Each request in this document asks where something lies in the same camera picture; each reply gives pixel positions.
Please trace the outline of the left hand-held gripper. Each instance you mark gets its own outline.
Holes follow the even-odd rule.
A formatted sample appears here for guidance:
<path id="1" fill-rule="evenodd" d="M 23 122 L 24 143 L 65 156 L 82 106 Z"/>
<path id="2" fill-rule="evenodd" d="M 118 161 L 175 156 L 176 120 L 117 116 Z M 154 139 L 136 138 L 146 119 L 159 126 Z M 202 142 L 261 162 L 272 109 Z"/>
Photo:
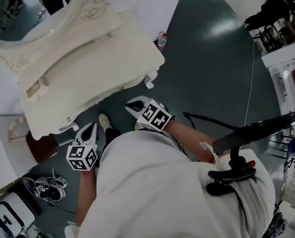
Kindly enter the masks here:
<path id="1" fill-rule="evenodd" d="M 85 125 L 68 146 L 66 160 L 74 171 L 90 171 L 97 159 L 97 123 Z"/>

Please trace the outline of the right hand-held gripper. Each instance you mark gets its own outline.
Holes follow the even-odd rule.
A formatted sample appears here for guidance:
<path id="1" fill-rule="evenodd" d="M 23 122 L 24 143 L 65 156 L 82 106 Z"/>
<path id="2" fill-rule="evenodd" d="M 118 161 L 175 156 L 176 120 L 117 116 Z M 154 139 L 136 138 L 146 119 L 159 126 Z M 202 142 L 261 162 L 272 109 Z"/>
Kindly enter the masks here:
<path id="1" fill-rule="evenodd" d="M 152 98 L 139 96 L 125 104 L 125 109 L 144 128 L 162 132 L 173 116 L 166 107 Z"/>

